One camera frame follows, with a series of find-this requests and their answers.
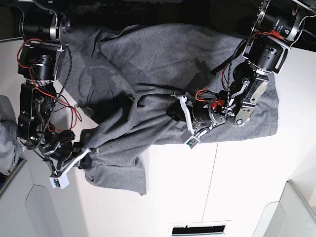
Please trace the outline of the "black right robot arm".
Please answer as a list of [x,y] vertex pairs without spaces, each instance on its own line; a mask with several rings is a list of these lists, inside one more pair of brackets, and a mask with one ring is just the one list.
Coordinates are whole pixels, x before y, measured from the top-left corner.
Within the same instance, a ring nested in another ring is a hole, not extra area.
[[19,0],[15,4],[21,11],[23,38],[17,52],[18,73],[26,80],[21,85],[18,136],[26,149],[48,165],[53,177],[68,167],[89,169],[92,165],[91,158],[83,154],[83,143],[75,142],[73,130],[58,130],[51,123],[58,105],[70,107],[53,86],[64,56],[71,55],[68,44],[60,41],[71,27],[67,5],[63,0]]

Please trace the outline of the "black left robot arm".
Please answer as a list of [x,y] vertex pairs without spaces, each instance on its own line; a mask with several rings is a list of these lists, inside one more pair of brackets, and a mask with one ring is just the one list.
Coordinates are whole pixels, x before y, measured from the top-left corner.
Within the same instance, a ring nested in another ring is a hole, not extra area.
[[249,36],[212,74],[221,72],[223,89],[201,89],[191,95],[173,93],[177,99],[167,109],[175,121],[186,123],[187,135],[202,136],[228,123],[245,126],[264,94],[269,74],[278,74],[287,54],[304,30],[305,20],[315,17],[313,0],[264,0]]

